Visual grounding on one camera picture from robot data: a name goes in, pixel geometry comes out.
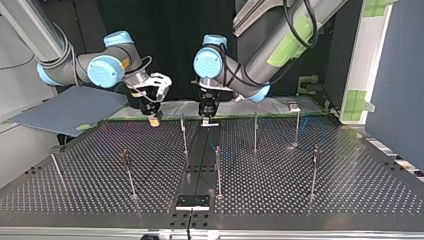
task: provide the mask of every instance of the metal post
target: metal post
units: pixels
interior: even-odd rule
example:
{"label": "metal post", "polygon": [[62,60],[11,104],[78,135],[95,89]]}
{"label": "metal post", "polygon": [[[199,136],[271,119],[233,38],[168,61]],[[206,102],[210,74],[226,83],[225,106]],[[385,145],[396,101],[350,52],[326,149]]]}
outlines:
{"label": "metal post", "polygon": [[185,126],[184,126],[184,115],[181,116],[181,131],[183,132],[183,138],[184,138],[184,153],[185,155],[188,155],[187,138],[185,135]]}
{"label": "metal post", "polygon": [[296,135],[294,137],[294,146],[297,147],[298,145],[298,138],[299,138],[299,121],[300,120],[300,111],[297,112],[297,120],[296,120]]}
{"label": "metal post", "polygon": [[131,190],[132,190],[132,192],[133,192],[133,195],[131,196],[131,199],[132,199],[132,200],[135,200],[135,199],[137,199],[138,197],[137,197],[137,194],[135,193],[134,182],[133,182],[133,179],[132,179],[132,176],[131,176],[131,171],[129,171],[129,170],[128,170],[128,178],[130,179]]}
{"label": "metal post", "polygon": [[57,163],[56,156],[53,153],[50,154],[50,156],[53,159],[53,163],[54,163],[54,166],[56,168],[56,171],[59,174],[60,180],[62,181],[63,187],[65,188],[65,191],[66,191],[65,179],[63,178],[62,171],[60,170],[59,164]]}
{"label": "metal post", "polygon": [[257,131],[258,131],[258,114],[255,112],[255,150],[254,150],[255,153],[258,150],[258,146],[257,146],[257,143],[258,143],[258,140],[257,140],[257,138],[258,138]]}
{"label": "metal post", "polygon": [[131,191],[132,191],[131,199],[136,200],[138,198],[138,196],[135,192],[134,180],[133,180],[132,175],[131,175],[131,162],[130,162],[130,158],[129,158],[128,148],[124,148],[122,150],[122,165],[124,166],[124,170],[125,170],[125,172],[127,172],[128,180],[130,181]]}
{"label": "metal post", "polygon": [[222,195],[222,190],[221,190],[221,149],[219,146],[216,147],[215,150],[215,155],[216,155],[216,163],[215,163],[215,168],[216,171],[218,173],[218,199],[222,199],[224,196]]}
{"label": "metal post", "polygon": [[38,59],[49,62],[63,55],[64,39],[37,0],[0,0],[0,12]]}
{"label": "metal post", "polygon": [[312,176],[310,203],[312,203],[312,201],[315,197],[314,191],[315,191],[315,181],[316,181],[316,176],[317,176],[317,168],[318,168],[319,163],[321,162],[321,150],[319,149],[318,145],[315,145],[315,147],[314,147],[314,155],[313,155],[312,160],[314,162],[314,174]]}

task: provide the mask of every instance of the gray panel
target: gray panel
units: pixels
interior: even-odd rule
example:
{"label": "gray panel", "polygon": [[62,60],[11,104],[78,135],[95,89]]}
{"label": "gray panel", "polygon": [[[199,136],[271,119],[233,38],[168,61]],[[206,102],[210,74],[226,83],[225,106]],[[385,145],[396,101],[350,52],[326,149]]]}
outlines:
{"label": "gray panel", "polygon": [[362,0],[350,0],[336,15],[324,87],[328,97],[337,107],[340,107],[343,101],[362,3]]}
{"label": "gray panel", "polygon": [[107,32],[97,7],[97,0],[74,1],[76,15],[87,53],[102,52]]}
{"label": "gray panel", "polygon": [[71,87],[62,94],[10,119],[25,126],[76,137],[77,128],[96,124],[127,103],[124,95],[89,87]]}
{"label": "gray panel", "polygon": [[366,131],[424,169],[424,1],[394,3],[375,81]]}

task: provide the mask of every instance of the white wall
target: white wall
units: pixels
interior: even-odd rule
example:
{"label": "white wall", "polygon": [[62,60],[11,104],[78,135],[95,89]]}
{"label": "white wall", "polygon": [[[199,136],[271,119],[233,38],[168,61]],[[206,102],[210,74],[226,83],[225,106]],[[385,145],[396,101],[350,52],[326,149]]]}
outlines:
{"label": "white wall", "polygon": [[[0,68],[28,61],[31,51],[0,17]],[[54,96],[54,89],[38,77],[36,61],[13,69],[0,69],[0,188],[43,160],[58,144],[46,131],[4,123],[22,110]]]}
{"label": "white wall", "polygon": [[[28,61],[32,52],[0,17],[0,68]],[[53,89],[38,77],[36,61],[19,68],[0,70],[0,122],[12,112],[53,96]]]}
{"label": "white wall", "polygon": [[349,90],[366,91],[365,101],[371,101],[391,11],[392,5],[388,5],[384,16],[360,19],[341,109],[340,121],[343,124],[365,124],[366,122],[368,115],[366,111],[362,113],[359,121],[343,120],[347,92]]}

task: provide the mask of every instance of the black curtain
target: black curtain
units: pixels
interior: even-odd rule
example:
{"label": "black curtain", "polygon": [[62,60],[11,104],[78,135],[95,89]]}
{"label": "black curtain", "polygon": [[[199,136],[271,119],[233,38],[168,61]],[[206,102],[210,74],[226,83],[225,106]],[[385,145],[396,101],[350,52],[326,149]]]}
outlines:
{"label": "black curtain", "polygon": [[193,59],[208,33],[228,38],[228,52],[236,57],[232,34],[233,0],[97,0],[108,33],[128,31],[140,53],[151,55],[148,70],[173,81],[167,100],[197,99]]}

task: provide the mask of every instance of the light blue joint cover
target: light blue joint cover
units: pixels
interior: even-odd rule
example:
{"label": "light blue joint cover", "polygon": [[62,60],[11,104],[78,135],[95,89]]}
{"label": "light blue joint cover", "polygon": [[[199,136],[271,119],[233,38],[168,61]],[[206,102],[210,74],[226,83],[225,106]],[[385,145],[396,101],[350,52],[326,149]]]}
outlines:
{"label": "light blue joint cover", "polygon": [[193,63],[194,71],[199,77],[210,79],[218,77],[223,65],[219,52],[209,47],[200,49]]}
{"label": "light blue joint cover", "polygon": [[130,34],[127,31],[114,32],[103,38],[105,47],[110,47],[118,44],[134,43]]}
{"label": "light blue joint cover", "polygon": [[264,100],[264,98],[268,94],[270,88],[271,88],[270,85],[265,86],[258,93],[249,97],[248,99],[252,102],[260,102],[260,101]]}
{"label": "light blue joint cover", "polygon": [[95,85],[110,88],[122,80],[125,70],[119,59],[109,55],[100,55],[88,64],[87,74]]}
{"label": "light blue joint cover", "polygon": [[41,80],[43,80],[43,82],[47,83],[48,85],[63,86],[63,84],[57,83],[53,79],[51,79],[49,77],[49,75],[47,75],[43,66],[41,66],[40,64],[37,64],[37,72],[38,72],[38,75],[40,76]]}
{"label": "light blue joint cover", "polygon": [[224,44],[225,49],[227,49],[227,38],[221,35],[208,34],[203,37],[203,45],[205,44],[214,44],[217,46]]}

